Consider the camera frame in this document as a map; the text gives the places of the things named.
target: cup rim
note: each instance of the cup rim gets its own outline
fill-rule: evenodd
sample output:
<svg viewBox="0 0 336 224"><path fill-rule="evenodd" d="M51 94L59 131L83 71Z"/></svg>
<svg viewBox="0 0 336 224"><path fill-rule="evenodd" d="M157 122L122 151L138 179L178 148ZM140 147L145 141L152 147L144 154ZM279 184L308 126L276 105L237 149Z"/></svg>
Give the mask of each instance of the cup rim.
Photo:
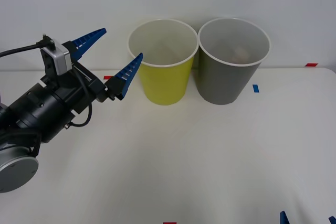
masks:
<svg viewBox="0 0 336 224"><path fill-rule="evenodd" d="M178 65L181 65L187 61L189 61L196 53L197 53L197 50L199 48L199 42L198 42L198 35L197 35L197 32L195 31L194 28L192 28L190 25L188 25L187 23L184 23L182 21L179 21L177 19L172 19L172 18L158 18L158 19L153 19L153 20L150 20L150 21L147 21L147 22L144 22L144 23L141 23L140 25L138 25L128 36L128 39L127 39L127 50L128 50L128 53L135 59L136 56L131 52L131 49L130 49L130 38L132 36L132 34L135 32L135 30L137 30L139 27L143 26L143 25L146 25L147 23L150 23L150 22L154 22L154 21L158 21L158 20L169 20L169 21L174 21L174 22L178 22L186 27L188 27L195 35L195 38L196 38L196 48L195 50L193 51L193 53L188 56L186 59L182 60L182 61L179 61L177 63L174 63L174 64L170 64L170 65L155 65L155 64L150 64L150 63L147 63L147 62L144 62L142 61L141 64L144 64L146 66L149 66L149 67L156 67L156 68L170 68L170 67L175 67L175 66L178 66Z"/></svg>
<svg viewBox="0 0 336 224"><path fill-rule="evenodd" d="M249 64L235 64L235 63L230 63L230 62L227 62L227 61L220 60L220 59L216 58L215 56L211 55L207 50L204 49L204 47L203 47L203 45L202 45L202 43L201 43L201 37L200 37L200 35L201 35L201 32L202 32L203 28L204 28L206 25L208 25L208 24L210 24L210 23L212 23L212 22L214 22L214 21L222 20L222 19L235 19L235 20L240 20L240 21L249 23L249 24L251 24L251 25L257 27L257 28L258 28L258 29L259 29L259 30L266 36L266 38L267 38L267 40L268 40L269 47L268 47L268 52L267 52L267 54L266 54L263 58L261 58L260 60L258 60L258 61L256 61L256 62L249 63ZM242 19L242 18L215 18L215 19L212 19L212 20L208 21L207 23L205 23L205 24L200 28L200 30L198 31L198 35L197 35L197 40L198 40L198 44L199 44L200 48L201 48L201 49L202 49L202 50L203 50L209 57L211 57L212 59L214 59L214 60L216 60L216 61L218 61L218 62L220 62L220 63L226 64L226 65L229 65L229 66L234 66L234 67L250 67L250 66L257 65L257 64L261 63L262 61L264 61L264 60L268 57L269 53L271 52L271 48L272 48L272 43L271 43L271 40L270 40L269 36L267 35L267 33L266 33L262 28L260 28L259 26L257 26L256 24L254 24L254 23L252 23L252 22L250 22L250 21L248 21L248 20Z"/></svg>

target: gray cup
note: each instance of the gray cup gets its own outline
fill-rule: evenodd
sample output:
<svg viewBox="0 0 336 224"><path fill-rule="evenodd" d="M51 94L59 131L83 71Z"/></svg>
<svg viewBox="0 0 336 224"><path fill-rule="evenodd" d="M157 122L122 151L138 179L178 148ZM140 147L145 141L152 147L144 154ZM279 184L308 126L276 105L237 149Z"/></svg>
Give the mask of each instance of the gray cup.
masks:
<svg viewBox="0 0 336 224"><path fill-rule="evenodd" d="M205 23L198 32L198 43L197 89L213 104L235 101L271 47L261 28L238 18Z"/></svg>

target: black cylindrical motor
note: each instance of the black cylindrical motor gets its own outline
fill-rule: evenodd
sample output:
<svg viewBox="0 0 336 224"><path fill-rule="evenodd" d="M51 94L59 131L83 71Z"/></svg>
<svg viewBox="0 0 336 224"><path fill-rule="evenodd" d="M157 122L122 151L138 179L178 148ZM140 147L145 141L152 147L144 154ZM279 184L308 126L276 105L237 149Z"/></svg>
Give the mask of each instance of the black cylindrical motor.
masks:
<svg viewBox="0 0 336 224"><path fill-rule="evenodd" d="M9 110L19 128L39 130L44 143L53 139L75 117L62 100L40 84L35 84L12 103Z"/></svg>

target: yellow cup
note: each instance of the yellow cup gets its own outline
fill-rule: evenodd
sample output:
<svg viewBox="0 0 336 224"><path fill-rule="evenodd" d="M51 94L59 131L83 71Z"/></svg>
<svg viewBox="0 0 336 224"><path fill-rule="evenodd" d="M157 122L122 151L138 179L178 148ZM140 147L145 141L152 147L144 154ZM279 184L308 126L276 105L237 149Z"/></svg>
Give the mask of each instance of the yellow cup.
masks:
<svg viewBox="0 0 336 224"><path fill-rule="evenodd" d="M143 53L139 76L147 98L159 105L178 102L185 93L194 56L196 31L174 19L157 19L138 26L128 39L135 58Z"/></svg>

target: paper cup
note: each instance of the paper cup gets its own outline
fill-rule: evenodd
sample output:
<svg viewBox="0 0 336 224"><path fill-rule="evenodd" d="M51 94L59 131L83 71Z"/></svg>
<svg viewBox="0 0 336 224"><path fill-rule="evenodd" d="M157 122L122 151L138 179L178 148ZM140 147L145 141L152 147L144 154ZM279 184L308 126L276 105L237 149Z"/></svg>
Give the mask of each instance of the paper cup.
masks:
<svg viewBox="0 0 336 224"><path fill-rule="evenodd" d="M198 32L198 42L197 89L213 104L235 101L271 48L261 28L238 18L209 21Z"/></svg>
<svg viewBox="0 0 336 224"><path fill-rule="evenodd" d="M128 51L133 58L143 53L138 73L151 102L170 105L183 97L198 51L191 26L173 19L144 23L131 33Z"/></svg>

